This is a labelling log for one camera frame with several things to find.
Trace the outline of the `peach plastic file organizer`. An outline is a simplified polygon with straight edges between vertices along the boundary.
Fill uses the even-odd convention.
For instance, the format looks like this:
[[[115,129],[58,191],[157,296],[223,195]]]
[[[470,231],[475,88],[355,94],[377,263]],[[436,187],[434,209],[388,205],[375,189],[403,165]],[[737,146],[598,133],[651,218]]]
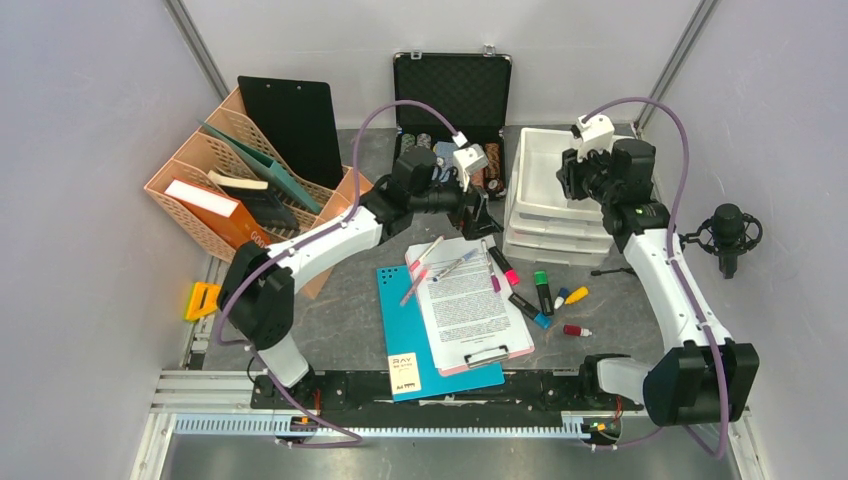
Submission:
[[[247,116],[238,88],[230,92],[226,99],[207,117],[206,122],[274,158],[319,203],[322,211],[319,214],[313,214],[298,206],[292,200],[285,199],[283,201],[297,218],[301,233],[317,228],[341,215],[352,205],[357,192],[364,194],[372,187],[372,183],[363,175],[353,175],[349,166],[343,167],[343,180],[333,190],[298,176]],[[220,170],[237,178],[252,180],[258,178],[228,145],[213,136],[207,135],[202,128],[198,128],[147,182],[144,190],[203,250],[221,261],[229,263],[232,261],[236,250],[177,200],[164,194],[165,189],[173,179],[189,181],[220,192],[221,189],[207,177],[207,172],[210,170]]]

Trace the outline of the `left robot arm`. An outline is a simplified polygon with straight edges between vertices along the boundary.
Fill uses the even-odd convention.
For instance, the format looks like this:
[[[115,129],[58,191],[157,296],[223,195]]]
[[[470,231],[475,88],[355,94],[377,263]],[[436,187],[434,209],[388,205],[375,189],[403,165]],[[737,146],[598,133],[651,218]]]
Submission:
[[[471,181],[488,164],[480,145],[467,144],[454,151],[453,169],[442,182],[434,152],[413,147],[338,217],[286,242],[237,249],[218,295],[220,314],[246,338],[288,406],[302,407],[314,394],[310,366],[290,333],[300,289],[403,232],[418,213],[446,214],[467,240],[501,231],[489,214],[487,193]]]

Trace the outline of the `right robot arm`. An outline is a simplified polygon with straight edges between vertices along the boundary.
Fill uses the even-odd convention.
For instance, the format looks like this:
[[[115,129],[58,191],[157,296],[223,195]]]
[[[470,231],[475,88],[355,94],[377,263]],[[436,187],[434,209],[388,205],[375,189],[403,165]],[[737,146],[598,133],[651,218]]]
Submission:
[[[605,230],[647,295],[665,353],[654,365],[624,354],[587,356],[580,400],[602,408],[619,395],[643,405],[659,427],[739,420],[760,358],[732,338],[694,281],[671,213],[653,196],[655,147],[619,136],[606,147],[581,147],[563,151],[557,178],[567,199],[600,205]]]

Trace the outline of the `Nineteen Eighty-Four dark book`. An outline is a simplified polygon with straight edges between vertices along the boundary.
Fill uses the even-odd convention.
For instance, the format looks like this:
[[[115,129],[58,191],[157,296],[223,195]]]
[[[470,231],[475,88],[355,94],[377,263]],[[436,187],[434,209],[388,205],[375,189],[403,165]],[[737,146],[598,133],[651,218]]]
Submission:
[[[226,195],[239,200],[260,226],[300,230],[293,212],[282,203],[267,181],[236,178],[212,170],[207,172],[207,177]]]

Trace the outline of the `white drawer organizer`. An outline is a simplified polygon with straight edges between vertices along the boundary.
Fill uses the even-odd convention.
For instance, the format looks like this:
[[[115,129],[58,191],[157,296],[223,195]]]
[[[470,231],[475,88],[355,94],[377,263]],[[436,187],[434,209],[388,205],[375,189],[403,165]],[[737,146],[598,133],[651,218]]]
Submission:
[[[598,267],[613,238],[594,200],[565,197],[556,173],[562,153],[576,145],[569,131],[520,132],[504,213],[503,253],[512,259]]]

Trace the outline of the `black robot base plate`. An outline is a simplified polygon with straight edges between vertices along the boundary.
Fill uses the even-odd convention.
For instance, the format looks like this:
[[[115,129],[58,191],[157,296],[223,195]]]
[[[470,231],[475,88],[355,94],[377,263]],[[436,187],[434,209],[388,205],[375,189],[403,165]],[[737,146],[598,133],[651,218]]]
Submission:
[[[569,411],[641,412],[644,407],[624,397],[590,392],[575,371],[507,370],[500,385],[465,391],[427,394],[412,400],[395,400],[385,371],[331,370],[311,374],[290,395],[302,406],[322,415],[363,411],[384,406],[507,405]]]

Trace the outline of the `orange Good Morning book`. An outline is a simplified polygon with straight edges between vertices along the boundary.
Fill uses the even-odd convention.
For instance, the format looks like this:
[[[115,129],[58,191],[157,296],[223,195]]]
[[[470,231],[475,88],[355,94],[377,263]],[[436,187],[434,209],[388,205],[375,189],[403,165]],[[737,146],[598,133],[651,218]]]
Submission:
[[[177,179],[171,181],[164,194],[177,200],[234,249],[248,242],[265,248],[270,242],[239,200]]]

